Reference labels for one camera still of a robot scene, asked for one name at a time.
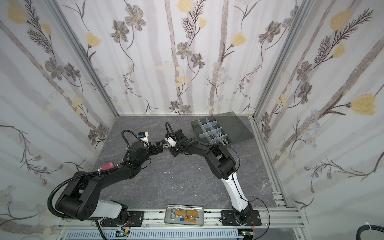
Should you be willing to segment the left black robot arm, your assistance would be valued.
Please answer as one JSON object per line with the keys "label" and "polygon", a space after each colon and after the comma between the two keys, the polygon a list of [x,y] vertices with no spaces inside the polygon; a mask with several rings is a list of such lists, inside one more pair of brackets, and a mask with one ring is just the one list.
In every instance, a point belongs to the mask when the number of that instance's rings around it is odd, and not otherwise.
{"label": "left black robot arm", "polygon": [[108,218],[125,223],[128,221],[127,206],[100,200],[101,191],[136,177],[144,169],[144,162],[163,152],[164,143],[165,141],[160,141],[147,146],[145,142],[135,142],[128,148],[122,163],[106,170],[75,173],[50,193],[47,200],[48,210],[59,218],[80,221]]}

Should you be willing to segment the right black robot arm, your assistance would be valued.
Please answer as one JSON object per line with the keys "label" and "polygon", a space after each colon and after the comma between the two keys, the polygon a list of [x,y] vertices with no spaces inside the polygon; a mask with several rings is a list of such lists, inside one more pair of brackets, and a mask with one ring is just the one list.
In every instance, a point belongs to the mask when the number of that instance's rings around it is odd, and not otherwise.
{"label": "right black robot arm", "polygon": [[180,154],[199,155],[203,157],[211,172],[220,179],[231,200],[234,222],[245,225],[253,213],[251,201],[246,198],[240,186],[236,161],[227,148],[222,144],[208,144],[187,138],[182,130],[167,131],[165,141],[173,156]]}

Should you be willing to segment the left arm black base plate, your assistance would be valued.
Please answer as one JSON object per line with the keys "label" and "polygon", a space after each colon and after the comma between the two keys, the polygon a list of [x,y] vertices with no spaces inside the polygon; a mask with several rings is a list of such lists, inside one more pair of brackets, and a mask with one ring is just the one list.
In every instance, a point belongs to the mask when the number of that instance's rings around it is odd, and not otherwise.
{"label": "left arm black base plate", "polygon": [[105,218],[101,220],[102,227],[141,227],[144,220],[144,211],[123,211],[117,219]]}

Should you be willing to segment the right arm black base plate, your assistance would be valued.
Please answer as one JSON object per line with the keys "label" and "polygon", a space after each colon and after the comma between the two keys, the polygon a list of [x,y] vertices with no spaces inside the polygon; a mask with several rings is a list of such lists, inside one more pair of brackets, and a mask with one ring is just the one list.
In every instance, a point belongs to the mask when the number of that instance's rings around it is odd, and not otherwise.
{"label": "right arm black base plate", "polygon": [[245,218],[234,210],[223,210],[221,211],[221,217],[219,218],[219,221],[222,223],[223,226],[230,227],[252,227],[262,225],[260,213],[256,210],[252,211],[250,216],[248,216],[247,218]]}

